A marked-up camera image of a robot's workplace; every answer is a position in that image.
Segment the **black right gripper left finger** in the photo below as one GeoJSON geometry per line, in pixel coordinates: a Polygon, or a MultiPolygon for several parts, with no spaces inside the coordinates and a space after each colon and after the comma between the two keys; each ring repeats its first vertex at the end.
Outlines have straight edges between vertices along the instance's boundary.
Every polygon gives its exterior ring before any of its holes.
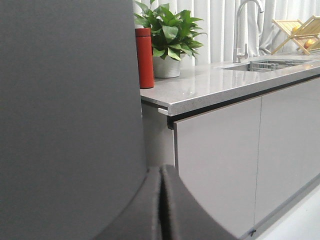
{"type": "Polygon", "coordinates": [[[142,186],[123,210],[96,240],[160,240],[159,200],[162,176],[159,167],[151,167],[142,186]]]}

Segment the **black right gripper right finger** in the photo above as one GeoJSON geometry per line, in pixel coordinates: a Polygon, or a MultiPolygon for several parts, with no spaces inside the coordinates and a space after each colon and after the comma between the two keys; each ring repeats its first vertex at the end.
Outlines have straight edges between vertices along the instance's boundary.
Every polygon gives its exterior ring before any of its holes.
{"type": "Polygon", "coordinates": [[[236,240],[196,201],[172,165],[163,165],[159,218],[164,240],[236,240]]]}

